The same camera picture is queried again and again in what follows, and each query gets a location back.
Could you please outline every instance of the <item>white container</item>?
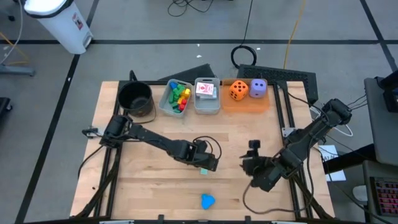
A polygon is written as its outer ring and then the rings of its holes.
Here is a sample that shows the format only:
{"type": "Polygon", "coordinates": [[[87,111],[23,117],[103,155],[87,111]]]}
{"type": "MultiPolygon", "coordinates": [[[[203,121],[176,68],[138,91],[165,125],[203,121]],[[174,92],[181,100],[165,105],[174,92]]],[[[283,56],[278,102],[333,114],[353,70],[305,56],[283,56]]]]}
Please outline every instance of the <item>white container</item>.
{"type": "Polygon", "coordinates": [[[195,86],[198,82],[211,83],[214,88],[217,89],[217,99],[201,99],[195,94],[193,98],[193,104],[198,114],[217,114],[220,110],[220,80],[218,78],[197,78],[195,80],[195,86]]]}
{"type": "Polygon", "coordinates": [[[161,99],[159,101],[159,109],[161,109],[165,114],[174,116],[176,118],[184,117],[185,111],[187,110],[188,105],[189,105],[189,99],[191,98],[191,96],[193,94],[192,90],[193,90],[193,86],[190,83],[176,80],[173,78],[170,79],[169,82],[167,82],[167,86],[165,87],[163,96],[161,97],[161,99]],[[172,105],[170,105],[170,103],[169,103],[169,96],[170,96],[170,92],[172,91],[172,88],[170,87],[170,82],[175,82],[177,84],[181,84],[185,88],[188,88],[191,90],[191,95],[187,99],[187,105],[185,106],[185,109],[181,113],[174,113],[172,105]]]}
{"type": "Polygon", "coordinates": [[[86,52],[93,34],[73,0],[27,0],[24,9],[71,54],[86,52]]]}

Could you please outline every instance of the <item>yellow toy block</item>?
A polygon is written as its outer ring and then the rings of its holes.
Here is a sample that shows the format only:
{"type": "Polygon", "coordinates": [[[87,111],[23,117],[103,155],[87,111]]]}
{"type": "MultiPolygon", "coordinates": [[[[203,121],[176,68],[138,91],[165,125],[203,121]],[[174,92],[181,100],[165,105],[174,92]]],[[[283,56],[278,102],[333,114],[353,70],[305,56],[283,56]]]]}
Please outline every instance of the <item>yellow toy block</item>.
{"type": "Polygon", "coordinates": [[[184,98],[183,96],[181,96],[181,97],[178,99],[177,104],[180,105],[183,99],[185,99],[185,98],[184,98]]]}
{"type": "Polygon", "coordinates": [[[191,95],[191,90],[186,88],[182,93],[181,96],[185,97],[186,99],[189,98],[189,96],[191,95]]]}

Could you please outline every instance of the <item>gray floor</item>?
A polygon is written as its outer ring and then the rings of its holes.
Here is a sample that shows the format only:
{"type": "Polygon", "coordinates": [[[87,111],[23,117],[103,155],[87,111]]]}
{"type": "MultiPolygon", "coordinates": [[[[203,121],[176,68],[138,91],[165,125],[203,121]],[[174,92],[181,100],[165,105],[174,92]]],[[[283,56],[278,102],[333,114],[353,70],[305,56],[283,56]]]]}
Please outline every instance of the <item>gray floor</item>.
{"type": "MultiPolygon", "coordinates": [[[[100,0],[91,31],[97,40],[154,39],[241,39],[244,34],[249,1],[215,0],[206,14],[189,9],[178,18],[167,14],[171,0],[100,0]]],[[[385,39],[398,39],[395,0],[367,0],[385,39]]],[[[76,0],[87,17],[93,0],[76,0]]],[[[208,2],[195,1],[198,7],[208,2]]],[[[301,1],[254,0],[248,39],[289,39],[299,14],[301,1]]],[[[18,6],[2,1],[17,16],[9,22],[0,14],[0,32],[17,37],[18,6]]],[[[53,40],[34,19],[24,15],[23,40],[53,40]]],[[[376,40],[376,35],[357,0],[308,0],[295,39],[376,40]]],[[[77,183],[76,173],[85,150],[81,130],[91,124],[100,84],[105,80],[125,80],[133,69],[140,80],[157,80],[204,63],[209,63],[220,78],[235,77],[229,54],[236,44],[145,44],[91,45],[83,54],[70,85],[58,126],[32,198],[26,222],[67,218],[77,183]]],[[[252,44],[257,64],[282,68],[284,44],[252,44]]],[[[0,53],[5,45],[0,45],[0,53]]],[[[34,170],[49,124],[55,111],[73,55],[61,45],[21,44],[30,56],[37,75],[0,76],[0,96],[12,99],[14,110],[1,125],[0,132],[0,222],[13,223],[34,170]]],[[[388,45],[393,57],[398,46],[388,45]]],[[[238,63],[251,63],[247,52],[236,54],[238,63]]],[[[20,60],[12,55],[9,61],[20,60]]],[[[292,45],[287,68],[317,74],[318,103],[330,98],[345,102],[364,94],[363,79],[385,76],[392,71],[379,44],[375,45],[292,45]]],[[[354,111],[350,127],[354,137],[331,135],[352,148],[372,141],[365,108],[354,111]]],[[[341,152],[347,149],[336,145],[341,152]]],[[[362,168],[345,170],[348,181],[338,183],[350,192],[363,184],[362,168]]],[[[337,217],[363,221],[363,212],[330,186],[337,217]]]]}

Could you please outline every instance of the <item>purple die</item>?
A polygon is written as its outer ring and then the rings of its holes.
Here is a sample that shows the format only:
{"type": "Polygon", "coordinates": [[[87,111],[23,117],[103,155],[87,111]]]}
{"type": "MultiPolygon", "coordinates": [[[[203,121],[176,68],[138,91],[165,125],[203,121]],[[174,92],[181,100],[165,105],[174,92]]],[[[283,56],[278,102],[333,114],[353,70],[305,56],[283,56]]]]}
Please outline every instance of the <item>purple die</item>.
{"type": "Polygon", "coordinates": [[[262,79],[253,79],[250,84],[250,96],[261,98],[266,94],[267,83],[262,79]]]}

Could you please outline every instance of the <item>wooden table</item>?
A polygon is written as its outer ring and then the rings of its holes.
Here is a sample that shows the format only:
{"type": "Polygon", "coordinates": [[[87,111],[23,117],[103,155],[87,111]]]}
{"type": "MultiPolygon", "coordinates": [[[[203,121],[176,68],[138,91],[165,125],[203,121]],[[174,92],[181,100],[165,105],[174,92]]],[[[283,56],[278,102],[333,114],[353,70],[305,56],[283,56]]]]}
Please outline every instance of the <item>wooden table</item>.
{"type": "MultiPolygon", "coordinates": [[[[288,82],[289,92],[306,100],[302,82],[288,82]]],[[[155,104],[158,105],[164,86],[151,86],[155,104]]],[[[103,82],[93,119],[93,126],[105,128],[114,109],[118,82],[103,82]]],[[[275,96],[269,86],[270,109],[262,114],[227,113],[217,115],[195,113],[193,100],[188,103],[183,119],[173,118],[157,109],[155,121],[144,127],[170,139],[187,139],[209,135],[217,139],[223,148],[216,172],[207,175],[200,170],[170,158],[163,150],[146,143],[124,143],[119,168],[113,219],[155,220],[164,214],[167,220],[243,220],[250,215],[252,220],[294,220],[293,213],[272,212],[256,215],[246,210],[242,194],[251,180],[240,168],[242,156],[248,150],[248,141],[260,139],[262,156],[273,156],[282,147],[275,96]],[[201,194],[212,194],[216,203],[209,209],[201,208],[201,194]]],[[[280,91],[284,118],[287,121],[283,93],[280,91]]],[[[308,106],[290,98],[296,127],[304,128],[311,122],[308,106]]],[[[98,148],[100,139],[89,139],[85,157],[98,148]]],[[[90,200],[98,188],[104,161],[102,150],[90,159],[81,170],[71,215],[76,215],[90,200]]],[[[330,194],[319,152],[312,150],[310,169],[315,186],[315,198],[330,215],[334,216],[330,194]]],[[[303,200],[299,192],[300,207],[303,200]]],[[[269,208],[292,208],[289,182],[280,179],[269,192],[259,188],[249,189],[248,205],[258,211],[269,208]]]]}

